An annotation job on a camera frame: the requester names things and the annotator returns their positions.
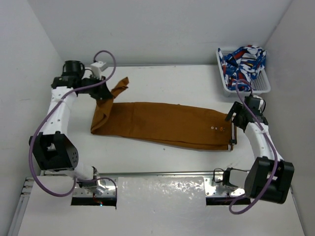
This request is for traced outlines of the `brown trousers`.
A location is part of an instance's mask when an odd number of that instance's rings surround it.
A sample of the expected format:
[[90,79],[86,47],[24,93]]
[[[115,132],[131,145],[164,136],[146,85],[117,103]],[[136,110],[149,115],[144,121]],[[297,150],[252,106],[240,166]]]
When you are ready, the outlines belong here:
[[236,126],[216,110],[153,102],[114,101],[128,88],[127,77],[97,100],[90,132],[198,150],[233,150]]

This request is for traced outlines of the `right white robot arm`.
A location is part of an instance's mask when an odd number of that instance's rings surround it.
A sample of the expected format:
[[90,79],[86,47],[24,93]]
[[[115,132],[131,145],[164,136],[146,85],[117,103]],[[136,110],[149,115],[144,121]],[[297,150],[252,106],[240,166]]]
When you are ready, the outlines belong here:
[[249,95],[244,98],[244,102],[234,102],[225,120],[232,121],[236,127],[243,130],[252,147],[255,161],[247,175],[237,174],[238,169],[226,169],[222,184],[230,188],[240,187],[244,189],[247,198],[255,199],[276,166],[271,183],[260,199],[283,204],[291,186],[294,166],[284,161],[277,151],[273,151],[275,147],[268,131],[268,121],[263,116],[264,100]]

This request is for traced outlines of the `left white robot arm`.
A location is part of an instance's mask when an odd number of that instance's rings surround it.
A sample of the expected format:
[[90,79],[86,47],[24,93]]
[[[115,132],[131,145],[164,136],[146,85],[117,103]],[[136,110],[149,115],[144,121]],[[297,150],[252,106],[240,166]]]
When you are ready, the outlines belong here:
[[42,171],[50,171],[75,178],[86,191],[101,195],[104,183],[97,179],[95,167],[79,161],[77,148],[67,136],[71,108],[78,94],[89,94],[95,100],[112,98],[102,72],[106,63],[94,61],[89,66],[68,60],[62,74],[51,84],[51,101],[47,117],[35,136],[29,140],[32,154]]

